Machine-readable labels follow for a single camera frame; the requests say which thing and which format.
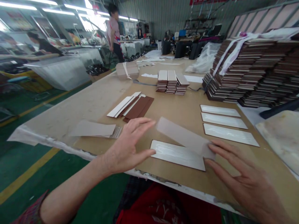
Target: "yellow floor line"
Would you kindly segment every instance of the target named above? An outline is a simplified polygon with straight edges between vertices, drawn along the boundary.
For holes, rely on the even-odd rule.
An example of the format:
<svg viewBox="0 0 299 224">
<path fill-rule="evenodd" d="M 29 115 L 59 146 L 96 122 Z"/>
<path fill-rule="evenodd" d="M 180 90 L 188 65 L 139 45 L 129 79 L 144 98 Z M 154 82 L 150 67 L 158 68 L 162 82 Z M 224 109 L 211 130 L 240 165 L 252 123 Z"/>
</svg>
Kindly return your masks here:
<svg viewBox="0 0 299 224">
<path fill-rule="evenodd" d="M 8 119 L 8 120 L 6 120 L 6 121 L 0 123 L 0 127 L 3 127 L 3 126 L 5 126 L 5 125 L 7 125 L 7 124 L 9 124 L 9 123 L 11 123 L 11 122 L 17 120 L 18 118 L 25 116 L 26 114 L 28 114 L 28 113 L 30 113 L 30 112 L 36 110 L 37 108 L 40 108 L 41 106 L 43 106 L 43 105 L 45 105 L 45 104 L 47 104 L 47 103 L 49 103 L 49 102 L 51 102 L 51 101 L 53 101 L 53 100 L 56 100 L 56 99 L 58 99 L 58 98 L 64 96 L 65 94 L 68 94 L 68 93 L 71 92 L 71 91 L 63 92 L 63 93 L 61 93 L 61 94 L 59 94 L 59 95 L 57 95 L 57 96 L 55 96 L 55 97 L 53 97 L 53 98 L 51 98 L 51 99 L 49 99 L 49 100 L 46 100 L 46 101 L 42 102 L 42 103 L 39 104 L 39 105 L 36 105 L 35 107 L 32 107 L 32 108 L 29 109 L 29 110 L 26 110 L 25 112 L 19 114 L 17 117 L 12 117 L 12 118 L 10 118 L 10 119 Z"/>
<path fill-rule="evenodd" d="M 25 173 L 19 176 L 14 182 L 12 182 L 7 188 L 0 193 L 0 205 L 3 204 L 13 193 L 15 193 L 26 181 L 32 177 L 38 169 L 46 164 L 59 149 L 50 149 L 42 158 L 40 158 L 35 164 L 33 164 Z"/>
</svg>

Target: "left hand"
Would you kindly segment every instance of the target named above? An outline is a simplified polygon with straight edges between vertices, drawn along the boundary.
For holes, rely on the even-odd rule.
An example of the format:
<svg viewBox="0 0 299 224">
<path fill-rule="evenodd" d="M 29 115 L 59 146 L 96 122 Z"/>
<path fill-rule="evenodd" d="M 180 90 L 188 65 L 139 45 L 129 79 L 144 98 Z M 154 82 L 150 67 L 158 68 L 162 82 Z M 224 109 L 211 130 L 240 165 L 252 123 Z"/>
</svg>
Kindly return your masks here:
<svg viewBox="0 0 299 224">
<path fill-rule="evenodd" d="M 103 162 L 109 174 L 122 173 L 135 168 L 151 155 L 156 154 L 153 149 L 145 149 L 136 153 L 135 145 L 146 131 L 155 125 L 149 118 L 132 119 L 123 128 L 115 143 L 103 155 Z"/>
</svg>

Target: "brown leather strip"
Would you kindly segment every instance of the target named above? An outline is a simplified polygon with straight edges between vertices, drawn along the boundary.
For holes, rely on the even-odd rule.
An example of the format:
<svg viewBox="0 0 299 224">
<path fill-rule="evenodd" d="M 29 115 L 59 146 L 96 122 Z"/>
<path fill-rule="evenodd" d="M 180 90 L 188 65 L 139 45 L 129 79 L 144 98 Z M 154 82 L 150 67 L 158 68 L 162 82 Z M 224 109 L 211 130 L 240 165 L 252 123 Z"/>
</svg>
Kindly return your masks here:
<svg viewBox="0 0 299 224">
<path fill-rule="evenodd" d="M 130 121 L 130 119 L 124 118 L 123 121 L 126 122 L 126 123 L 128 123 Z"/>
<path fill-rule="evenodd" d="M 128 119 L 137 118 L 149 100 L 149 97 L 141 97 L 125 117 Z"/>
<path fill-rule="evenodd" d="M 138 117 L 144 117 L 144 115 L 146 114 L 147 110 L 149 109 L 149 107 L 151 106 L 151 104 L 154 101 L 154 98 L 146 96 L 149 98 L 148 103 L 145 105 L 145 107 L 143 108 L 143 110 L 140 112 L 140 114 L 138 115 Z"/>
<path fill-rule="evenodd" d="M 134 102 L 136 102 L 136 100 L 138 100 L 138 96 L 137 96 L 135 99 L 133 99 L 133 101 L 130 102 L 129 105 L 127 105 L 127 106 L 125 107 L 125 109 L 122 110 L 122 112 L 119 114 L 118 118 L 121 117 L 121 116 L 126 112 L 126 110 L 127 110 L 127 109 L 128 109 Z"/>
</svg>

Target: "red clothing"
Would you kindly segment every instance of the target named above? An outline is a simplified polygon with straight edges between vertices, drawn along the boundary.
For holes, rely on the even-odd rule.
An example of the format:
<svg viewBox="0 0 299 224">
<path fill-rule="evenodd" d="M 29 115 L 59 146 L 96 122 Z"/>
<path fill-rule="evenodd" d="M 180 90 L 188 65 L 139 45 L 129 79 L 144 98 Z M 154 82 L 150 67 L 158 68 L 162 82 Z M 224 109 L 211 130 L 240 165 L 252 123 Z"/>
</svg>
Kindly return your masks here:
<svg viewBox="0 0 299 224">
<path fill-rule="evenodd" d="M 122 210 L 117 224 L 221 223 L 220 208 L 153 183 L 132 205 Z"/>
</svg>

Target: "hand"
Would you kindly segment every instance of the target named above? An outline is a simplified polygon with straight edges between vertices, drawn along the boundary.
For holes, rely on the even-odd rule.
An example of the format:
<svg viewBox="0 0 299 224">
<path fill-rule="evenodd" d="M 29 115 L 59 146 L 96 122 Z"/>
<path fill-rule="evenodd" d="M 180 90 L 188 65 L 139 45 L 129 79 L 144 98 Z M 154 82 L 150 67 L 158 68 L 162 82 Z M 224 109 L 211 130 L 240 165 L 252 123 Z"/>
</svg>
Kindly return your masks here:
<svg viewBox="0 0 299 224">
<path fill-rule="evenodd" d="M 241 175 L 232 177 L 215 161 L 205 159 L 205 163 L 212 167 L 239 204 L 263 224 L 293 223 L 266 172 L 248 160 L 239 148 L 219 140 L 212 142 L 215 145 L 210 144 L 209 148 L 227 159 Z"/>
<path fill-rule="evenodd" d="M 151 155 L 156 154 L 153 149 L 145 149 L 136 153 L 135 148 L 139 139 L 155 123 L 149 118 L 136 118 L 124 126 L 119 138 L 104 154 L 104 164 L 110 175 L 133 169 Z"/>
</svg>

